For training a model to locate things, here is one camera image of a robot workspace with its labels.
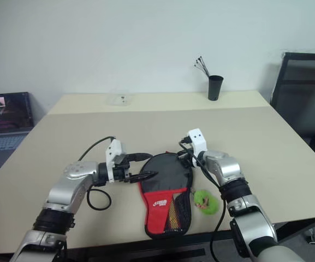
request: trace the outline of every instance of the laptop keyboard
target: laptop keyboard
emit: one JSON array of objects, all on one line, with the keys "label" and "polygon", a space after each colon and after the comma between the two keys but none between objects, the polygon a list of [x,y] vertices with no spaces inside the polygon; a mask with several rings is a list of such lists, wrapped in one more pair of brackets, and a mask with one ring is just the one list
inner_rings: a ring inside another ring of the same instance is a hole
[{"label": "laptop keyboard", "polygon": [[2,150],[14,150],[21,141],[24,139],[24,135],[6,136],[0,138],[0,151]]}]

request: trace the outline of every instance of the metal chair leg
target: metal chair leg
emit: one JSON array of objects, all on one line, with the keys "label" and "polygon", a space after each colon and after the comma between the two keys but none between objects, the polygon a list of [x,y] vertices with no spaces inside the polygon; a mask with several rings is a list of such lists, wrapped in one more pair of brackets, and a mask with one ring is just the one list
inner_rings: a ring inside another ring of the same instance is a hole
[{"label": "metal chair leg", "polygon": [[310,236],[306,238],[306,241],[311,244],[315,245],[315,230],[313,228],[309,229]]}]

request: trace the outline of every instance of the pen holder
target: pen holder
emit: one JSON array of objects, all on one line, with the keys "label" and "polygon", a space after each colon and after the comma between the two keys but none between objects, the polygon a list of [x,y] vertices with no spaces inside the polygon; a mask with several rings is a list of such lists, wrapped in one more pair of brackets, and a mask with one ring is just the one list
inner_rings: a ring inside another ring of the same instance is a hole
[{"label": "pen holder", "polygon": [[219,92],[222,87],[223,79],[219,75],[211,75],[208,78],[208,99],[211,101],[218,100]]}]

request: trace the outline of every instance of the office chair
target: office chair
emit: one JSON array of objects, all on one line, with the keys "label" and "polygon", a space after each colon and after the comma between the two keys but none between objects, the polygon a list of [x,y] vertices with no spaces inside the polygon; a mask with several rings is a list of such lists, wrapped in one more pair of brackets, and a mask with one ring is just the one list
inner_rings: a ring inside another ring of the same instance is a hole
[{"label": "office chair", "polygon": [[270,104],[315,151],[315,53],[284,54]]}]

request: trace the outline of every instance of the laptop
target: laptop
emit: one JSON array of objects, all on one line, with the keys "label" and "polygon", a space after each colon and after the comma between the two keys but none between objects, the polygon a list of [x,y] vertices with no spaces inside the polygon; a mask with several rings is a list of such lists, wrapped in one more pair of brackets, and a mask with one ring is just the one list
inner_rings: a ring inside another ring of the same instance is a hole
[{"label": "laptop", "polygon": [[0,94],[0,168],[33,127],[28,92]]}]

